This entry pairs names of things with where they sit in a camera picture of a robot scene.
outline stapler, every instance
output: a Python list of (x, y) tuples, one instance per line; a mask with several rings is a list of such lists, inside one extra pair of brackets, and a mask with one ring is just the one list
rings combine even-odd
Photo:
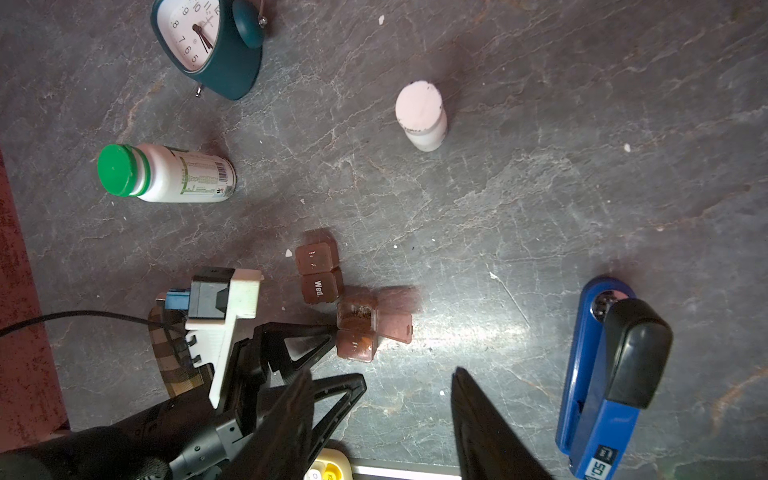
[(620, 280), (581, 292), (555, 441), (576, 478), (610, 480), (654, 397), (672, 330)]

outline green bottle cap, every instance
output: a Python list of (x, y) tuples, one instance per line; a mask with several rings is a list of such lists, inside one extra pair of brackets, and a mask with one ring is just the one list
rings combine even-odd
[(109, 144), (98, 156), (98, 178), (107, 192), (118, 197), (137, 197), (149, 188), (149, 162), (144, 152), (138, 151), (144, 161), (144, 186), (136, 195), (131, 192), (136, 188), (139, 167), (130, 145)]

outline white plastic bottle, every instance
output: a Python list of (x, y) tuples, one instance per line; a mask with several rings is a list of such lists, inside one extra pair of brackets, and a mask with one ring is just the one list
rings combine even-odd
[(153, 144), (107, 145), (98, 176), (110, 194), (147, 202), (221, 202), (237, 182), (232, 164), (221, 157)]
[(415, 81), (400, 91), (395, 116), (406, 137), (421, 151), (436, 150), (445, 140), (448, 117), (442, 107), (442, 96), (427, 81)]

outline gray marble countertop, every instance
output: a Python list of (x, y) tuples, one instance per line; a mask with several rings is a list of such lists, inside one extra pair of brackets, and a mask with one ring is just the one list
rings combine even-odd
[[(307, 319), (285, 250), (326, 228), (347, 284), (424, 297), (411, 345), (316, 368), (368, 382), (335, 437), (359, 457), (454, 465), (449, 386), (464, 366), (566, 477), (554, 429), (575, 307), (611, 273), (675, 332), (615, 478), (765, 478), (764, 3), (267, 4), (262, 71), (237, 102), (194, 97), (149, 1), (5, 6), (0, 147), (44, 312), (145, 316), (209, 264), (264, 272), (259, 321)], [(418, 79), (449, 117), (430, 154), (394, 115)], [(112, 197), (95, 159), (116, 141), (226, 156), (237, 191)], [(76, 429), (166, 397), (145, 328), (48, 331)]]

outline clock face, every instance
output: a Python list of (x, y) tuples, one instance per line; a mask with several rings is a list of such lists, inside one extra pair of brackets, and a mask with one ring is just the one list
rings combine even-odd
[(168, 48), (188, 70), (200, 70), (219, 34), (219, 0), (164, 0), (157, 26)]

